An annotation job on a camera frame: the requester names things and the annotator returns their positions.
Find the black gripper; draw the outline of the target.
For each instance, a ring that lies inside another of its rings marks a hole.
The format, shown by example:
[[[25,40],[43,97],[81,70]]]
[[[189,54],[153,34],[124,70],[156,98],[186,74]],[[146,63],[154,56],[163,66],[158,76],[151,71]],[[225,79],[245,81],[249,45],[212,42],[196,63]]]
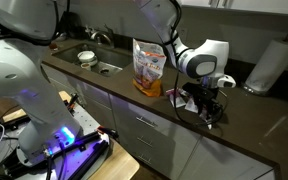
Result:
[[[216,104],[215,94],[212,91],[193,83],[186,83],[182,88],[193,97],[200,117],[208,112],[208,119],[211,121],[219,121],[222,118],[223,106]]]

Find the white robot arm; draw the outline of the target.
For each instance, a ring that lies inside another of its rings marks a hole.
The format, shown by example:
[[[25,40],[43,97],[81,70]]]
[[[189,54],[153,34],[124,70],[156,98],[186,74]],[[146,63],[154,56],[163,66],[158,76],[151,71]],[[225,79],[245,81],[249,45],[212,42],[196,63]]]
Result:
[[[210,88],[234,87],[224,73],[229,44],[206,40],[186,47],[176,32],[181,7],[176,0],[133,0],[156,30],[174,67],[188,77],[202,78]],[[55,38],[68,0],[0,0],[0,97],[12,98],[30,118],[20,133],[17,156],[34,166],[47,153],[59,151],[58,141],[72,145],[81,131],[58,92],[41,71],[44,51]]]

